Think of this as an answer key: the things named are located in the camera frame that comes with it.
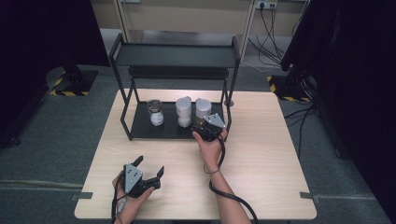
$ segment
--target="light wood tabletop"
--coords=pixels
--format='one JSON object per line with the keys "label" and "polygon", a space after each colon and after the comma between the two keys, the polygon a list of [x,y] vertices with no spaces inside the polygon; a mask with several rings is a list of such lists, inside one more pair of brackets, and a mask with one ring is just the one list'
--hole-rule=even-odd
{"label": "light wood tabletop", "polygon": [[[169,102],[184,96],[193,101],[205,98],[218,102],[221,96],[221,91],[139,89],[138,93],[142,101]],[[276,96],[271,92],[235,91],[233,102],[221,171],[234,193],[252,206],[259,219],[315,218],[313,201],[300,196],[309,189]],[[161,188],[143,204],[137,219],[219,219],[215,194],[208,188],[209,176],[204,173],[195,140],[129,141],[120,123],[123,106],[118,92],[82,189],[92,192],[92,198],[78,200],[76,217],[110,218],[114,193],[111,181],[124,164],[143,155],[138,166],[143,179],[156,176],[162,166],[164,175]],[[135,106],[133,98],[126,120],[131,125]]]}

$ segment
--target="wrist strap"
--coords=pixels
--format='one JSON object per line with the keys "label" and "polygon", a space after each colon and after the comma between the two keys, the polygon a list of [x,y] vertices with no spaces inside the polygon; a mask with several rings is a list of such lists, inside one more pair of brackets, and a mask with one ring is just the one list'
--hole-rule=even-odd
{"label": "wrist strap", "polygon": [[206,170],[206,168],[205,168],[205,165],[204,165],[204,172],[205,172],[205,174],[207,174],[207,175],[213,175],[213,174],[217,173],[218,171],[220,171],[220,167],[219,167],[219,169],[218,169],[217,171],[208,172],[208,171]]}

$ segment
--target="power outlet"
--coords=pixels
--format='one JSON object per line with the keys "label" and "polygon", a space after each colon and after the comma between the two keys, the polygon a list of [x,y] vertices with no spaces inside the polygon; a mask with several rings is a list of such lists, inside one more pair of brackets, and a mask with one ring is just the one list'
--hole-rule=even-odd
{"label": "power outlet", "polygon": [[262,8],[262,3],[264,4],[264,9],[276,9],[277,0],[258,0],[256,8]]}

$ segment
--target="person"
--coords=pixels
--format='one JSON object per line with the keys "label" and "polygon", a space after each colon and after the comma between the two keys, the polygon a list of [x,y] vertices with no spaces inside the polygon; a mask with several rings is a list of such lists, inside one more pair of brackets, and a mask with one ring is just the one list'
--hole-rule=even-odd
{"label": "person", "polygon": [[[210,180],[214,188],[221,190],[223,192],[233,194],[233,190],[227,183],[227,180],[221,173],[221,170],[218,166],[219,156],[221,154],[221,144],[219,140],[214,140],[212,142],[206,142],[201,138],[201,135],[192,132],[195,140],[198,143],[200,148],[201,158],[204,162],[205,172],[210,175]],[[222,139],[225,139],[227,136],[227,131],[224,129],[221,133]],[[113,180],[113,186],[116,186],[117,177]],[[150,188],[146,190],[140,197],[131,198],[126,197],[127,200],[123,209],[120,213],[118,213],[115,223],[131,223],[134,218],[137,216],[140,206],[143,202],[149,197],[149,195],[154,191],[154,188]],[[121,186],[118,186],[117,189],[117,197],[125,195],[125,191],[123,191]],[[250,223],[247,213],[242,207],[240,202],[237,202],[233,199],[229,199],[223,197],[221,195],[216,194],[216,201],[218,203],[219,208],[219,216],[221,223],[226,224],[244,224]]]}

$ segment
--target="shelf bottom tier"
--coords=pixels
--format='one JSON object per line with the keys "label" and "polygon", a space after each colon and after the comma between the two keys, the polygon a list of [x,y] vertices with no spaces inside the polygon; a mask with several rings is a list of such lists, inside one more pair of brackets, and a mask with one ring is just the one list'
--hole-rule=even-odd
{"label": "shelf bottom tier", "polygon": [[[195,122],[195,103],[191,104],[191,110],[193,124]],[[224,120],[222,103],[212,103],[211,114],[216,113]],[[151,124],[147,103],[139,103],[134,114],[134,123],[131,129],[132,138],[192,139],[192,125],[182,128],[177,124],[177,120],[175,102],[163,102],[163,124],[160,126]]]}

